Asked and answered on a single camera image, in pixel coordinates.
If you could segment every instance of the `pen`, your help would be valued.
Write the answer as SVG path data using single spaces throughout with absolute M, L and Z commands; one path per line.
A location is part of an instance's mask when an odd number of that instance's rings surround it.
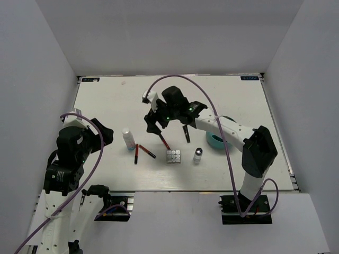
M 141 149 L 142 151 L 144 151 L 145 153 L 147 153 L 147 154 L 148 154 L 149 156 L 151 156 L 153 159 L 156 158 L 156 156 L 154 155 L 154 153 L 148 151 L 148 150 L 147 150 L 145 147 L 143 147 L 142 145 L 139 145 L 139 147 L 140 147 L 140 149 Z
M 191 139 L 190 139 L 189 129 L 187 128 L 187 125 L 182 126 L 182 128 L 184 129 L 184 133 L 185 133 L 187 143 L 190 143 Z
M 168 150 L 170 150 L 170 146 L 167 144 L 166 140 L 164 139 L 164 137 L 161 135 L 161 133 L 159 134 L 159 137 L 161 139 L 161 141 L 164 143 L 164 145 L 166 146 L 166 148 Z
M 134 156 L 134 164 L 138 164 L 138 150 L 139 150 L 139 144 L 136 145 L 136 155 Z

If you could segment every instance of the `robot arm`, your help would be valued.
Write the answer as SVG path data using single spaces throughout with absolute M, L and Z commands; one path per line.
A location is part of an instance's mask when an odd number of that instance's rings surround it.
M 113 142 L 113 130 L 103 126 L 97 119 L 91 120 L 103 135 L 104 145 Z M 45 217 L 51 218 L 53 212 L 79 188 L 80 179 L 84 173 L 83 165 L 87 157 L 100 150 L 99 135 L 95 135 L 81 119 L 68 116 L 64 119 L 63 128 L 57 138 L 58 150 L 51 154 L 48 160 L 44 178 L 43 192 L 46 200 Z M 86 196 L 84 207 L 81 209 L 72 228 L 70 214 L 73 200 L 63 210 L 51 218 L 52 220 L 42 230 L 41 245 L 38 254 L 79 254 L 79 241 L 83 232 L 94 220 L 95 215 L 102 207 L 110 205 L 108 187 L 91 186 Z
M 208 131 L 220 136 L 219 127 L 214 112 L 200 102 L 191 102 L 175 87 L 169 87 L 162 92 L 166 102 L 158 98 L 156 92 L 146 92 L 142 102 L 151 103 L 151 110 L 144 117 L 147 132 L 161 134 L 157 127 L 168 126 L 169 121 L 179 120 L 183 124 L 196 129 Z M 263 184 L 268 168 L 273 164 L 278 152 L 266 127 L 249 128 L 221 117 L 220 123 L 226 140 L 242 152 L 242 166 L 245 170 L 243 185 L 238 194 L 239 199 L 248 205 Z

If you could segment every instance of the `white table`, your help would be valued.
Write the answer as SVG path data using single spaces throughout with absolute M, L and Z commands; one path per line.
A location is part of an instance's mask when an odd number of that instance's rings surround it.
M 230 191 L 231 182 L 225 152 L 212 149 L 206 142 L 205 132 L 189 126 L 191 143 L 187 144 L 182 124 L 172 121 L 162 134 L 172 149 L 181 150 L 182 163 L 168 165 L 166 148 L 158 136 L 146 132 L 144 116 L 150 105 L 141 102 L 142 94 L 158 76 L 100 77 L 99 82 L 81 82 L 75 107 L 90 119 L 96 117 L 114 130 L 114 142 L 105 147 L 102 160 L 90 184 L 104 184 L 112 191 Z M 263 125 L 271 131 L 278 150 L 267 177 L 277 181 L 280 190 L 292 190 L 289 172 L 280 147 L 260 81 L 242 81 L 238 76 L 193 76 L 211 97 L 218 113 L 232 117 L 239 124 L 258 128 Z M 204 95 L 191 83 L 180 78 L 168 78 L 155 87 L 161 92 L 168 86 L 181 89 L 189 101 L 200 101 L 210 106 Z M 134 151 L 128 151 L 121 130 L 129 127 L 137 143 L 153 152 L 154 160 L 139 151 L 138 164 L 134 165 Z M 192 162 L 197 147 L 203 149 L 200 164 Z M 85 164 L 85 179 L 92 169 L 97 154 L 90 155 Z M 231 149 L 236 186 L 241 187 L 244 170 L 242 155 Z M 266 190 L 274 186 L 266 185 Z

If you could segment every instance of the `white wall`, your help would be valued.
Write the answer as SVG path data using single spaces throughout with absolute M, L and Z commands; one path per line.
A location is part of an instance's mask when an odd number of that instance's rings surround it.
M 76 76 L 34 0 L 0 1 L 0 249 L 24 240 Z
M 303 0 L 37 0 L 77 75 L 267 69 Z
M 265 89 L 297 182 L 339 253 L 339 2 L 303 3 L 266 73 Z

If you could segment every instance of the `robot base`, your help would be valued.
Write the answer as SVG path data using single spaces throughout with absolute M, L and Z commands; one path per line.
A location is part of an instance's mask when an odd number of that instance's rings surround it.
M 239 225 L 239 224 L 272 224 L 271 215 L 263 216 L 270 210 L 269 200 L 266 195 L 260 195 L 257 201 L 244 218 L 240 217 L 233 195 L 221 196 L 219 204 L 222 207 L 222 224 Z M 247 205 L 242 205 L 242 211 L 245 211 Z
M 123 205 L 128 208 L 128 196 L 111 196 L 111 205 Z M 128 221 L 129 215 L 121 208 L 115 209 L 106 216 L 101 216 L 96 221 Z

